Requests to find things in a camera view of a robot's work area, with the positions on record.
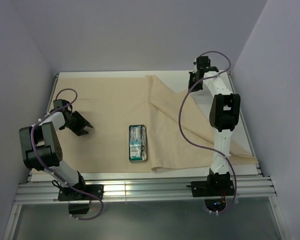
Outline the beige cloth wrap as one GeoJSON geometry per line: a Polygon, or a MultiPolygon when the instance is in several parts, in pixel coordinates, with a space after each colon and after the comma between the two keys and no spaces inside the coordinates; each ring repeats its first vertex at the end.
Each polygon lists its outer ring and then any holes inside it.
{"type": "Polygon", "coordinates": [[[73,101],[89,134],[57,133],[65,162],[80,173],[154,172],[209,167],[215,131],[192,96],[154,75],[60,78],[54,97],[73,101]],[[145,125],[147,161],[129,161],[129,126],[145,125]]]}

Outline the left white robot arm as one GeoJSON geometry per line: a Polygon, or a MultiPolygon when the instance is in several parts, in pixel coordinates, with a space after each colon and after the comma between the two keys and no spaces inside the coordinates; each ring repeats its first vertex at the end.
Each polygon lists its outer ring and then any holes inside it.
{"type": "Polygon", "coordinates": [[[73,111],[69,101],[53,101],[53,109],[37,125],[19,130],[19,140],[24,165],[32,170],[51,174],[52,181],[64,194],[76,200],[86,197],[88,188],[82,175],[71,168],[63,158],[57,131],[68,128],[78,137],[87,135],[86,128],[93,128],[78,111],[73,111]]]}

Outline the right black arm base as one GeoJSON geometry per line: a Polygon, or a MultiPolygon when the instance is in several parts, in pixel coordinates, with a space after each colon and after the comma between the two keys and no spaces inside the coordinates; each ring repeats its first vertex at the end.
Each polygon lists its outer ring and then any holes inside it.
{"type": "Polygon", "coordinates": [[[192,181],[186,186],[191,189],[192,196],[198,197],[227,197],[235,194],[235,187],[233,183],[228,186],[214,186],[208,181],[192,181]]]}

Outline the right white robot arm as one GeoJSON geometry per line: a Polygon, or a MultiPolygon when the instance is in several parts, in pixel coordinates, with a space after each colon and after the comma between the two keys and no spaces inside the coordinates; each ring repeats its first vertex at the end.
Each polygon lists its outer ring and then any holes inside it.
{"type": "Polygon", "coordinates": [[[206,85],[213,97],[209,123],[215,130],[213,160],[207,180],[193,187],[202,187],[209,196],[234,195],[236,188],[231,180],[229,156],[231,137],[239,122],[241,97],[225,85],[208,56],[197,57],[193,64],[195,69],[189,73],[188,89],[196,92],[206,85]]]}

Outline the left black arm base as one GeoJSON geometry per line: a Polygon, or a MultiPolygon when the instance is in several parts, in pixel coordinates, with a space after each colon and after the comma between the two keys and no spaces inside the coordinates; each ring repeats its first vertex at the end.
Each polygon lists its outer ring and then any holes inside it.
{"type": "MultiPolygon", "coordinates": [[[[103,184],[88,184],[85,186],[84,192],[103,199],[103,184]]],[[[93,198],[77,192],[71,188],[61,188],[58,193],[57,200],[59,202],[68,202],[68,212],[72,215],[85,215],[89,212],[93,198]]]]}

